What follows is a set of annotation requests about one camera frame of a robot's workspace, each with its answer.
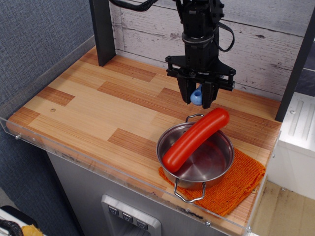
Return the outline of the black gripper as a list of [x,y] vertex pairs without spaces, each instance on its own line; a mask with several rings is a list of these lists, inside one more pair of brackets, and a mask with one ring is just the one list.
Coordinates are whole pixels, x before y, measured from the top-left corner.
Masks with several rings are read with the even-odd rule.
[[196,83],[203,83],[202,108],[208,109],[216,100],[218,90],[232,91],[235,88],[234,75],[236,70],[219,60],[221,48],[216,41],[185,41],[185,55],[167,56],[167,75],[176,77],[180,69],[195,74],[193,81],[178,77],[178,86],[185,103],[191,102],[190,96],[196,89]]

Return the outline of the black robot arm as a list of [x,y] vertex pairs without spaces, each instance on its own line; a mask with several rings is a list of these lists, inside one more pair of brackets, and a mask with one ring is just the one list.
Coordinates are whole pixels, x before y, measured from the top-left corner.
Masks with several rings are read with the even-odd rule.
[[219,89],[232,91],[236,70],[219,59],[220,29],[232,33],[232,29],[220,22],[224,17],[224,4],[219,0],[176,1],[183,24],[183,56],[167,56],[167,75],[177,79],[182,99],[192,103],[194,93],[203,109],[210,108]]

